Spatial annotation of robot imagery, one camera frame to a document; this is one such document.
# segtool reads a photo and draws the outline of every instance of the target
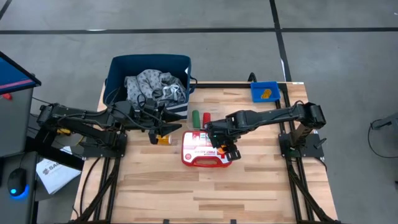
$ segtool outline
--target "blue tray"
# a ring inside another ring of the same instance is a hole
[[[253,102],[275,102],[280,99],[280,93],[277,82],[256,82],[251,83],[251,96]]]

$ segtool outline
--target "paper sheet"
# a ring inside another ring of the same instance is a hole
[[[72,154],[69,146],[65,146],[61,151]],[[47,192],[54,194],[69,181],[80,175],[81,171],[63,166],[58,162],[43,159],[36,165],[36,173],[42,180]]]

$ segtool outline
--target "gray floor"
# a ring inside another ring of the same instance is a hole
[[[277,0],[282,27],[398,27],[398,2]],[[1,30],[272,27],[261,0],[13,0]],[[397,159],[368,148],[369,123],[398,111],[398,32],[283,34],[293,81],[305,82],[328,124],[326,163],[340,220],[396,223]],[[42,80],[34,96],[94,110],[111,59],[123,54],[171,53],[192,58],[204,81],[283,81],[274,33],[0,35],[0,49]],[[34,102],[32,112],[39,105]],[[371,133],[375,150],[398,155],[391,128]],[[66,222],[78,181],[40,202],[39,223]]]

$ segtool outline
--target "wooden tabletop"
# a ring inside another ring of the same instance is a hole
[[[308,101],[304,84],[287,83],[287,88],[292,104]],[[192,110],[209,112],[212,120],[237,110],[275,109],[274,103],[253,103],[249,88],[197,88],[189,102],[188,114]],[[98,110],[103,109],[105,105],[100,100]],[[198,168],[181,162],[182,134],[188,128],[185,121],[179,122],[183,127],[172,133],[177,140],[173,146],[151,145],[147,132],[128,132],[113,223],[162,223],[163,219],[171,223],[229,223],[231,219],[238,223],[295,223],[286,164],[277,140],[278,124],[262,126],[242,136],[236,144],[242,159],[229,167]],[[94,160],[85,162],[75,200],[77,210],[84,179]],[[103,160],[88,179],[84,208],[98,191]],[[313,158],[304,158],[303,163],[310,193],[326,214],[337,219],[325,167]],[[306,218],[301,194],[299,197]],[[101,218],[105,217],[107,202],[108,195],[102,203]]]

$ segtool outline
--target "gray patterned cloth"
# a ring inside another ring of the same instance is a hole
[[[184,103],[187,99],[185,96],[185,87],[181,81],[172,76],[170,73],[162,73],[158,70],[147,69],[137,76],[126,77],[124,86],[127,88],[127,100],[134,107],[138,106],[139,101],[146,98],[152,98],[156,102],[165,103],[165,106],[175,106]]]

